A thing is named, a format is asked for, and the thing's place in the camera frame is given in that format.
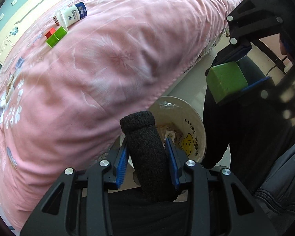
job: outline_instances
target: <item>trash can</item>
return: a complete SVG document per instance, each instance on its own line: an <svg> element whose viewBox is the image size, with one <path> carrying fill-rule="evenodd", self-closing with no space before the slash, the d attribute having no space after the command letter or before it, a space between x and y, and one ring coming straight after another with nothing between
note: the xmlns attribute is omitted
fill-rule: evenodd
<svg viewBox="0 0 295 236"><path fill-rule="evenodd" d="M155 118L155 126L174 125L179 134L175 145L184 150L189 159L201 162L205 156L205 128L199 114L186 101L176 97L160 97L150 108ZM131 157L129 164L133 167Z"/></svg>

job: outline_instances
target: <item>yellow duck drawing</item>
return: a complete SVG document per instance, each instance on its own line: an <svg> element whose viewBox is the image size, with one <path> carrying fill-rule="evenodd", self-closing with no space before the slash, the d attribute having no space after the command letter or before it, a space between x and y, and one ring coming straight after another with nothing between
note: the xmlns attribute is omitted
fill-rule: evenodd
<svg viewBox="0 0 295 236"><path fill-rule="evenodd" d="M194 138L188 133L187 137L181 141L181 147L188 156L191 154L191 145L194 146Z"/></svg>

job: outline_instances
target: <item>green cube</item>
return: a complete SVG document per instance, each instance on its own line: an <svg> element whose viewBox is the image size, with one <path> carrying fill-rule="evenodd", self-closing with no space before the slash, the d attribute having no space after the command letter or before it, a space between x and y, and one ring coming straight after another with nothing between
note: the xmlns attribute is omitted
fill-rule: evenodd
<svg viewBox="0 0 295 236"><path fill-rule="evenodd" d="M66 34L67 31L63 27L59 27L59 29L54 33L59 40L61 40Z"/></svg>
<svg viewBox="0 0 295 236"><path fill-rule="evenodd" d="M53 48L58 42L59 42L59 39L57 36L55 36L55 34L53 34L51 37L49 37L46 41L46 43L48 43L50 48Z"/></svg>
<svg viewBox="0 0 295 236"><path fill-rule="evenodd" d="M212 67L208 72L206 82L216 103L248 87L246 78L236 62Z"/></svg>

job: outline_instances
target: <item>plastic bottle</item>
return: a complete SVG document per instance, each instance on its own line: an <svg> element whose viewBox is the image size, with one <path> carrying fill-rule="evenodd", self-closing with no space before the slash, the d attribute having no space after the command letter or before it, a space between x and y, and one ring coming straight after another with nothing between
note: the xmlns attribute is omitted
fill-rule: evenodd
<svg viewBox="0 0 295 236"><path fill-rule="evenodd" d="M62 26L68 32L68 26L79 21L87 15L87 9L84 3L79 2L66 9L58 10L53 17L57 25Z"/></svg>

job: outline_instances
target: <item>pink bedsheet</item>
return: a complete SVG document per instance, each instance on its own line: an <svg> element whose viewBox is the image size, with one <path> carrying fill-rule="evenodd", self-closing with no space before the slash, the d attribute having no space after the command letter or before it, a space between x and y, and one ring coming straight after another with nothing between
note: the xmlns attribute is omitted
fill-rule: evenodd
<svg viewBox="0 0 295 236"><path fill-rule="evenodd" d="M87 17L54 47L54 11ZM119 120L149 108L227 26L239 0L62 0L13 47L0 72L0 205L20 230L67 167L105 156Z"/></svg>

